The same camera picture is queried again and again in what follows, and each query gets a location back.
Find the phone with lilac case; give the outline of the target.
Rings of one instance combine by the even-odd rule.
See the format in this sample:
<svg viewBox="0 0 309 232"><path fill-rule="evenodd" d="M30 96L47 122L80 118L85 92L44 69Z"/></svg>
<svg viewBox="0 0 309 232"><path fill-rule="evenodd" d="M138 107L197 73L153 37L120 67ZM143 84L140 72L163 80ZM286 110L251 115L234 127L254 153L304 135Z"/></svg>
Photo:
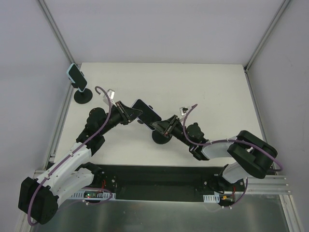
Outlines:
<svg viewBox="0 0 309 232"><path fill-rule="evenodd" d="M141 99L137 99L131 107L142 111L142 114L138 116L137 122L141 125L145 125L151 131L155 130L151 124L153 122L162 120L162 118L153 110L153 108L151 108Z"/></svg>

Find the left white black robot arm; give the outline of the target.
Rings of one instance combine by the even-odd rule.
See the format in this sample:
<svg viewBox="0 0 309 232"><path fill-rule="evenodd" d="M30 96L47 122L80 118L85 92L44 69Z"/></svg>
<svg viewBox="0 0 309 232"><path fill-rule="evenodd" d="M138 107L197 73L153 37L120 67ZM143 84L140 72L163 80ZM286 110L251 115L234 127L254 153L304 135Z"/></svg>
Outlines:
<svg viewBox="0 0 309 232"><path fill-rule="evenodd" d="M100 107L92 109L67 154L40 176L27 177L22 182L18 208L27 214L29 225L49 222L64 201L83 187L99 187L100 169L89 159L104 144L104 134L119 124L131 123L141 114L142 110L121 101L111 103L107 113Z"/></svg>

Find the phone with light blue case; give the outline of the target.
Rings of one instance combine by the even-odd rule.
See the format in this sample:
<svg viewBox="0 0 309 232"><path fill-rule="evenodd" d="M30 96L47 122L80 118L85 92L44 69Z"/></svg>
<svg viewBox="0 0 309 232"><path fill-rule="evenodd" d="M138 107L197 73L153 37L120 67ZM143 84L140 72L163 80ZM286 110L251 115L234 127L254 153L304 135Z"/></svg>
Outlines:
<svg viewBox="0 0 309 232"><path fill-rule="evenodd" d="M87 86L87 81L83 73L78 69L78 66L75 63L72 63L66 72L71 85L73 88L77 89L79 92L84 92Z"/></svg>

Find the black phone stand corner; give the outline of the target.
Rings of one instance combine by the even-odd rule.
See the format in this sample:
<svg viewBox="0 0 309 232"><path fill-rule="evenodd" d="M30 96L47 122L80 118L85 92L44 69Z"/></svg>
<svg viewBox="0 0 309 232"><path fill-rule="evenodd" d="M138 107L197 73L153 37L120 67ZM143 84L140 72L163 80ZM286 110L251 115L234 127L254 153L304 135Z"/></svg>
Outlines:
<svg viewBox="0 0 309 232"><path fill-rule="evenodd" d="M152 139L156 144L163 145L171 140L171 137L165 137L160 134L157 130L152 131Z"/></svg>

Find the black phone stand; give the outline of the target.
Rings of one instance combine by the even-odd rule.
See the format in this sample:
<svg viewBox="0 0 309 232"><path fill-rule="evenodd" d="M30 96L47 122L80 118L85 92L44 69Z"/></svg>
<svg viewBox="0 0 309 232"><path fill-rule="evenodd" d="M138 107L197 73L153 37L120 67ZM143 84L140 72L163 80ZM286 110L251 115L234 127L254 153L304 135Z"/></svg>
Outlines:
<svg viewBox="0 0 309 232"><path fill-rule="evenodd" d="M74 93L73 98L78 104L86 104L89 101L91 101L93 97L93 93L90 89L87 88L88 82L85 79L83 72L80 72L80 73L81 73L82 79L78 80L77 83L72 84L72 86L77 89L77 91ZM78 84L81 84L83 91L79 90Z"/></svg>

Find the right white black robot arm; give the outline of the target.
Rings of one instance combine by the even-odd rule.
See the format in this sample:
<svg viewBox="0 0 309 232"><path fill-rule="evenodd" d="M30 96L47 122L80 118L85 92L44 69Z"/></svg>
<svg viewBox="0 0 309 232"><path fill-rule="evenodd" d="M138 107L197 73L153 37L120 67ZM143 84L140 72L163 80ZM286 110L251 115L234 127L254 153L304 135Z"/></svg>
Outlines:
<svg viewBox="0 0 309 232"><path fill-rule="evenodd" d="M265 178L278 155L274 147L246 130L242 130L235 137L211 142L204 138L198 123L185 126L177 116L152 122L150 125L166 138L164 143L175 137L186 144L197 160L233 158L235 162L225 165L217 178L218 187L225 191L248 176Z"/></svg>

